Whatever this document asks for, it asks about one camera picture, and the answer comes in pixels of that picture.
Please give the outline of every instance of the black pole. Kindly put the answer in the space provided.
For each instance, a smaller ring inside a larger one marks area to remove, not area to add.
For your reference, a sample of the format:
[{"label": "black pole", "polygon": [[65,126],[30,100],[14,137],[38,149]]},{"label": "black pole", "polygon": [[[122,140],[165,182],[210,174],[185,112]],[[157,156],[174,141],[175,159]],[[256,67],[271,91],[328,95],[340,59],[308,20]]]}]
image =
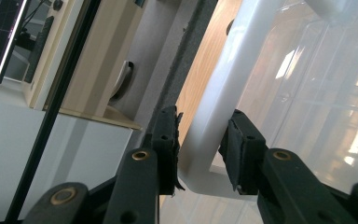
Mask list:
[{"label": "black pole", "polygon": [[28,158],[20,183],[7,212],[5,219],[7,224],[17,222],[100,2],[101,0],[86,0],[80,9],[74,31],[71,34],[57,71],[59,80],[53,90],[51,103],[43,118],[31,155]]}]

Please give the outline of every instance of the black cable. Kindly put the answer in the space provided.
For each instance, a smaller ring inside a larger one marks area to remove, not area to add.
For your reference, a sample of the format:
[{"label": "black cable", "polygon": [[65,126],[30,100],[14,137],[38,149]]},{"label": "black cable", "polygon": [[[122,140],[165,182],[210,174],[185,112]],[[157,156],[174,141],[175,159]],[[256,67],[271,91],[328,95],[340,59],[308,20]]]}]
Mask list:
[{"label": "black cable", "polygon": [[39,2],[39,5],[34,9],[34,11],[32,11],[27,17],[25,17],[25,24],[22,26],[22,29],[25,28],[25,26],[28,24],[28,22],[30,22],[30,20],[34,17],[34,15],[36,14],[37,10],[46,2],[47,0],[41,0]]}]

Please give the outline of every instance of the screw hole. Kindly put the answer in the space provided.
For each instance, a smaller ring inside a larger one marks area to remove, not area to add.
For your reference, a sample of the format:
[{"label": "screw hole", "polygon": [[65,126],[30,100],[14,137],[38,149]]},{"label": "screw hole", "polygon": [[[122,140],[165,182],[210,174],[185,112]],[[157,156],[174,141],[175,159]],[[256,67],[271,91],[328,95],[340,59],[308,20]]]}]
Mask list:
[{"label": "screw hole", "polygon": [[290,154],[285,151],[276,151],[273,155],[276,159],[281,161],[290,161],[292,159]]},{"label": "screw hole", "polygon": [[136,161],[143,161],[149,157],[149,154],[145,151],[137,151],[132,154],[132,158]]},{"label": "screw hole", "polygon": [[138,219],[138,216],[135,212],[127,211],[121,215],[120,222],[125,223],[125,224],[134,223],[134,222],[136,222],[137,219]]},{"label": "screw hole", "polygon": [[234,20],[232,20],[228,26],[227,26],[227,29],[226,29],[226,35],[228,35],[229,31],[231,30],[231,26],[232,26],[232,23],[234,22]]},{"label": "screw hole", "polygon": [[335,223],[335,224],[339,224],[340,222],[337,220],[337,218],[331,214],[328,211],[319,211],[318,212],[318,217],[326,222],[330,222],[330,223]]}]

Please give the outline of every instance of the white plastic bar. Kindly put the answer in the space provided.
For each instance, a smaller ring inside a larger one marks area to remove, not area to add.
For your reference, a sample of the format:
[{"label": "white plastic bar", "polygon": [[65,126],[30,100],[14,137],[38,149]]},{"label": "white plastic bar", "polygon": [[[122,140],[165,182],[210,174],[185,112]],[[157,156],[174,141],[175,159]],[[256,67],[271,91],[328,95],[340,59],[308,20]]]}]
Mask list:
[{"label": "white plastic bar", "polygon": [[196,193],[245,198],[233,191],[227,175],[210,172],[210,167],[282,3],[243,0],[241,4],[179,153],[179,176]]}]

